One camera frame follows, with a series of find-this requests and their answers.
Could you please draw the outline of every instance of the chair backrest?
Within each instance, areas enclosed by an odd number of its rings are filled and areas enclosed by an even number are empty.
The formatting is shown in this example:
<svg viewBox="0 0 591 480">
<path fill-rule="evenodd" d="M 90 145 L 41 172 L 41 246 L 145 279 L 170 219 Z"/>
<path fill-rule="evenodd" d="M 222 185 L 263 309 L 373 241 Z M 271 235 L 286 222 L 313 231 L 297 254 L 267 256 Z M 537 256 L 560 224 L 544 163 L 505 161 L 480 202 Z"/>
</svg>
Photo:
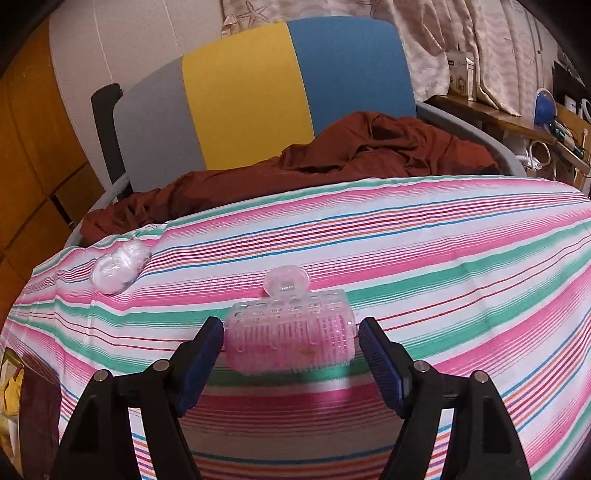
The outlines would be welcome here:
<svg viewBox="0 0 591 480">
<path fill-rule="evenodd" d="M 266 25 L 199 48 L 115 105 L 135 191 L 201 169 L 247 166 L 359 111 L 416 116 L 395 27 L 317 17 Z"/>
</svg>

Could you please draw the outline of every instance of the clamp jaw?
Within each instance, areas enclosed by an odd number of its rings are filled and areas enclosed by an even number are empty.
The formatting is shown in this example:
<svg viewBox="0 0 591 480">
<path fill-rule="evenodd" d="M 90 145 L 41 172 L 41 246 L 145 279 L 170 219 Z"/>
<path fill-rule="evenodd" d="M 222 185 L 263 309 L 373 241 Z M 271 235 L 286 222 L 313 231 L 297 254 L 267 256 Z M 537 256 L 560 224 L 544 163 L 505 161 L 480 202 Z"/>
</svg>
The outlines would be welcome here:
<svg viewBox="0 0 591 480">
<path fill-rule="evenodd" d="M 68 423 L 52 480 L 140 480 L 129 408 L 140 408 L 158 480 L 201 480 L 178 419 L 194 407 L 223 345 L 223 325 L 209 317 L 170 360 L 139 374 L 94 374 Z"/>
<path fill-rule="evenodd" d="M 515 426 L 490 377 L 440 374 L 413 361 L 374 318 L 359 325 L 359 344 L 386 406 L 404 419 L 380 480 L 423 480 L 441 411 L 454 409 L 441 480 L 530 480 Z"/>
</svg>

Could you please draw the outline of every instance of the cabinet door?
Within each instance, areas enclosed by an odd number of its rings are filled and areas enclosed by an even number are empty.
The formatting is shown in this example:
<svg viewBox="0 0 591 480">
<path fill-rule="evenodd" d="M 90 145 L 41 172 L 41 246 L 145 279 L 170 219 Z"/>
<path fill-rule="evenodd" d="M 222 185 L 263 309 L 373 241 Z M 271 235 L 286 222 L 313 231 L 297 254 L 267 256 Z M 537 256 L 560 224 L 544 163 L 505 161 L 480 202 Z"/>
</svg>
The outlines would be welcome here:
<svg viewBox="0 0 591 480">
<path fill-rule="evenodd" d="M 0 78 L 0 250 L 4 249 L 44 199 L 18 136 L 8 102 L 6 76 Z"/>
<path fill-rule="evenodd" d="M 74 225 L 78 225 L 104 192 L 95 172 L 87 163 L 57 189 L 56 196 Z"/>
<path fill-rule="evenodd" d="M 49 195 L 86 161 L 53 72 L 49 20 L 31 34 L 5 76 L 20 139 Z"/>
<path fill-rule="evenodd" d="M 69 235 L 64 219 L 46 201 L 14 239 L 6 256 L 17 274 L 29 279 L 33 268 L 58 253 Z"/>
<path fill-rule="evenodd" d="M 0 261 L 0 330 L 14 301 L 21 294 L 25 281 L 6 260 Z"/>
</svg>

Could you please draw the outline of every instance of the gray armrest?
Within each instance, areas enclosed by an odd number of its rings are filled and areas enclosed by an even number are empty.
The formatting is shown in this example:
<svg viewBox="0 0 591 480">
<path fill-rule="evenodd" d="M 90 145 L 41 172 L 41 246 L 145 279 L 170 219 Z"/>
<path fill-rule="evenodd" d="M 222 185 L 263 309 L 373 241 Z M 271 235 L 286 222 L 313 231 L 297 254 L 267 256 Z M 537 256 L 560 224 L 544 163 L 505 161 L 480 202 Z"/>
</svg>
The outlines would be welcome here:
<svg viewBox="0 0 591 480">
<path fill-rule="evenodd" d="M 120 176 L 119 180 L 117 180 L 113 185 L 111 185 L 111 188 L 109 188 L 103 194 L 103 196 L 96 201 L 96 203 L 90 208 L 89 212 L 92 212 L 93 210 L 98 210 L 99 208 L 107 208 L 111 203 L 113 203 L 113 200 L 117 198 L 117 195 L 119 195 L 121 192 L 125 190 L 127 185 L 129 185 L 129 178 L 127 177 L 127 174 L 123 174 Z M 76 228 L 74 228 L 74 230 L 68 237 L 68 240 L 64 245 L 64 248 L 76 247 L 80 245 L 80 242 L 82 241 L 80 227 L 82 227 L 82 222 L 76 225 Z"/>
<path fill-rule="evenodd" d="M 435 127 L 439 127 L 452 135 L 484 146 L 492 155 L 505 175 L 527 177 L 525 170 L 513 152 L 501 142 L 487 135 L 482 130 L 427 103 L 417 102 L 417 116 Z"/>
</svg>

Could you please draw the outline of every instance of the dark red cloth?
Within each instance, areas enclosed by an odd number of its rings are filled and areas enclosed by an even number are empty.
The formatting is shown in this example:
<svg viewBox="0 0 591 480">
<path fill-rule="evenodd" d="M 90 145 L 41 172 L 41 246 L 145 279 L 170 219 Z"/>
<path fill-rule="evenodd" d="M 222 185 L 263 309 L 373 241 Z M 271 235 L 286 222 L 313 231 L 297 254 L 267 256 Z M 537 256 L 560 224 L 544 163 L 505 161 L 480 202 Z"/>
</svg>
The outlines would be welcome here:
<svg viewBox="0 0 591 480">
<path fill-rule="evenodd" d="M 377 177 L 498 174 L 486 148 L 413 118 L 357 112 L 308 145 L 231 170 L 187 173 L 163 189 L 134 193 L 82 223 L 86 244 L 191 213 L 273 193 Z"/>
</svg>

